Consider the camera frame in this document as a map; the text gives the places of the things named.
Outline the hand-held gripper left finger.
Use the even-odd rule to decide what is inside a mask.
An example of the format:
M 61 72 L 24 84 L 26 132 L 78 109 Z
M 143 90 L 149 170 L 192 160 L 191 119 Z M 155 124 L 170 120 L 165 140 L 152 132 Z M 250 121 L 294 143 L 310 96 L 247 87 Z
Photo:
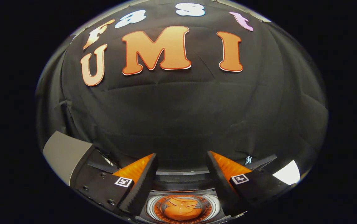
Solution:
M 94 204 L 119 216 L 139 216 L 150 194 L 158 167 L 155 153 L 109 174 L 85 164 L 74 188 Z

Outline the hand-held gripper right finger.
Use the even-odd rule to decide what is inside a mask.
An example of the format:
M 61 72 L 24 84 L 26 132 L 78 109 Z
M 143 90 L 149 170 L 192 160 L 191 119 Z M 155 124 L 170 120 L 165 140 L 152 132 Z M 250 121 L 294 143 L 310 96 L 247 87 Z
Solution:
M 225 215 L 259 209 L 295 185 L 295 161 L 270 172 L 268 166 L 276 158 L 271 155 L 252 161 L 248 156 L 245 165 L 241 165 L 213 151 L 207 152 L 206 165 Z

